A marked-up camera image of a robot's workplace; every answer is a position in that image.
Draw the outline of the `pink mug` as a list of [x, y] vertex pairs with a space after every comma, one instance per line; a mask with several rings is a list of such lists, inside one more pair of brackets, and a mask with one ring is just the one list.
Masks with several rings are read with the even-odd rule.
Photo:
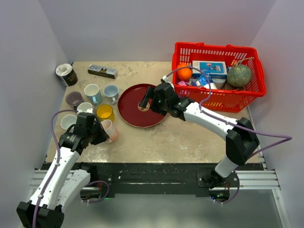
[[101, 125], [105, 130], [106, 134], [109, 138], [106, 140], [107, 143], [113, 143], [118, 139], [119, 133], [115, 125], [111, 120], [103, 120], [101, 121]]

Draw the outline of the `yellow mug black handle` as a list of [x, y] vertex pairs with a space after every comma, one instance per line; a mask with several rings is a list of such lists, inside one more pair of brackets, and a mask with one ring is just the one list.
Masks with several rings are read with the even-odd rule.
[[108, 104], [99, 106], [96, 110], [96, 115], [100, 121], [111, 120], [115, 121], [113, 108]]

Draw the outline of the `dark teal faceted mug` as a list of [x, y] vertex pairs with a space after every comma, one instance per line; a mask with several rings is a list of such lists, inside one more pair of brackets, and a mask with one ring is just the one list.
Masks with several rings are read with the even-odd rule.
[[80, 114], [80, 113], [91, 113], [91, 114], [93, 114], [94, 113], [94, 107], [89, 102], [83, 102], [77, 107], [76, 112], [77, 112], [77, 114]]

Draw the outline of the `blue mug white base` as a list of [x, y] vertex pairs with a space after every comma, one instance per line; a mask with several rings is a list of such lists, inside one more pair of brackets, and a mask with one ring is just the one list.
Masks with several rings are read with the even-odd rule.
[[62, 129], [67, 130], [71, 125], [75, 124], [77, 121], [77, 116], [73, 114], [65, 115], [60, 122]]

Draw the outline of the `grey footed mug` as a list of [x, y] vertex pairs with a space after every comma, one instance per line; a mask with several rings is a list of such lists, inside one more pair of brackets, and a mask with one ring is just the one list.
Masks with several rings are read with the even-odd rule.
[[108, 101], [112, 104], [116, 104], [119, 98], [119, 89], [115, 85], [107, 85], [103, 89], [103, 93]]

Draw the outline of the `lilac mug black handle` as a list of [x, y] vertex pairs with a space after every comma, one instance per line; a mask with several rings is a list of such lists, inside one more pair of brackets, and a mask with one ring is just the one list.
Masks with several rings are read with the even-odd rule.
[[66, 96], [65, 101], [73, 110], [76, 110], [84, 99], [80, 92], [72, 91]]

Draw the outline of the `light blue faceted mug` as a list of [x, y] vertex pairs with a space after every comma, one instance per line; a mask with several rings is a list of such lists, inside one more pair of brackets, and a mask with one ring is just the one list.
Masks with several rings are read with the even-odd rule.
[[100, 88], [96, 84], [89, 84], [84, 88], [84, 93], [89, 102], [94, 105], [98, 105], [102, 102], [102, 94]]

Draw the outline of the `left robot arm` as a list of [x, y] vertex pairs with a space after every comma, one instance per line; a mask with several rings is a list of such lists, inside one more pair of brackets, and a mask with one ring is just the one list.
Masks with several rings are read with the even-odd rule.
[[80, 164], [68, 178], [83, 150], [89, 145], [106, 142], [108, 134], [95, 114], [79, 113], [76, 123], [55, 139], [56, 155], [37, 190], [27, 202], [20, 202], [17, 214], [25, 228], [59, 228], [68, 205], [82, 188], [103, 184], [95, 165]]

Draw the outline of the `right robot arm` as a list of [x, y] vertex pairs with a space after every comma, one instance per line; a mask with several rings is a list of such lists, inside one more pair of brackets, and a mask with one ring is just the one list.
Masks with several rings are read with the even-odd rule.
[[204, 181], [212, 187], [221, 187], [228, 182], [228, 176], [238, 166], [244, 165], [259, 145], [251, 122], [229, 118], [205, 109], [194, 100], [180, 98], [169, 83], [148, 87], [139, 107], [149, 107], [155, 113], [179, 118], [200, 125], [226, 142], [226, 154]]

